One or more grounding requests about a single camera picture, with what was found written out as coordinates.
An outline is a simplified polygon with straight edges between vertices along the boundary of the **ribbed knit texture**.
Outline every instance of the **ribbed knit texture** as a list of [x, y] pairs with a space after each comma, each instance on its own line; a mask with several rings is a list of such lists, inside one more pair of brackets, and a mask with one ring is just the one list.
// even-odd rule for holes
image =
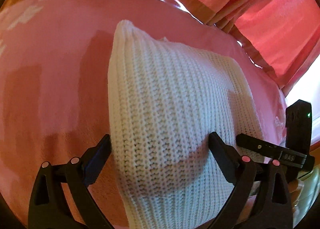
[[[108, 96], [112, 152], [130, 229], [193, 229], [216, 217], [233, 185], [209, 152], [209, 133], [233, 146], [239, 133], [263, 139], [239, 65], [155, 40], [124, 20], [114, 36]], [[258, 154], [237, 150], [263, 162]]]

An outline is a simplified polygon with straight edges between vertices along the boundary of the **pink bed sheet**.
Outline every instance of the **pink bed sheet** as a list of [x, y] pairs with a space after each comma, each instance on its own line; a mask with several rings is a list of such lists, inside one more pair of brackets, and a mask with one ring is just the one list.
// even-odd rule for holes
[[[25, 224], [41, 163], [66, 163], [109, 132], [108, 61], [122, 19], [156, 39], [234, 58], [265, 139], [283, 138], [283, 94], [218, 28], [159, 0], [24, 0], [0, 14], [0, 191]], [[112, 161], [90, 191], [112, 224], [127, 226]]]

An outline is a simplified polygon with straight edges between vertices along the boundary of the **knitted pillow cover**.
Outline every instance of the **knitted pillow cover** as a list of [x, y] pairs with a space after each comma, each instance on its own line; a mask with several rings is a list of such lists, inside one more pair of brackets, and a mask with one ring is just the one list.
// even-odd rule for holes
[[[233, 185], [209, 152], [209, 133], [216, 131], [234, 147], [239, 133], [263, 139], [239, 65], [155, 40], [123, 20], [114, 36], [108, 97], [112, 152], [130, 229], [193, 229], [216, 217]], [[261, 155], [236, 149], [263, 162]]]

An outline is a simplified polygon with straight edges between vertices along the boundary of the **orange curtain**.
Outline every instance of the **orange curtain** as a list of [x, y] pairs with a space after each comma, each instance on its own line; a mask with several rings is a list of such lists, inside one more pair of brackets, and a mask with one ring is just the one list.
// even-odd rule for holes
[[[18, 1], [6, 0], [2, 9]], [[320, 9], [314, 0], [179, 1], [202, 23], [215, 24], [243, 43], [285, 94], [320, 53]]]

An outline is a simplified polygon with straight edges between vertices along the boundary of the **pink screw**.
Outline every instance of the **pink screw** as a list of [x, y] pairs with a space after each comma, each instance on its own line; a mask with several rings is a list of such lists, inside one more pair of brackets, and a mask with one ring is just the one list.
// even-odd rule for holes
[[273, 160], [272, 163], [275, 166], [280, 166], [280, 161], [279, 160]]
[[242, 161], [243, 162], [250, 162], [251, 159], [248, 156], [242, 156]]

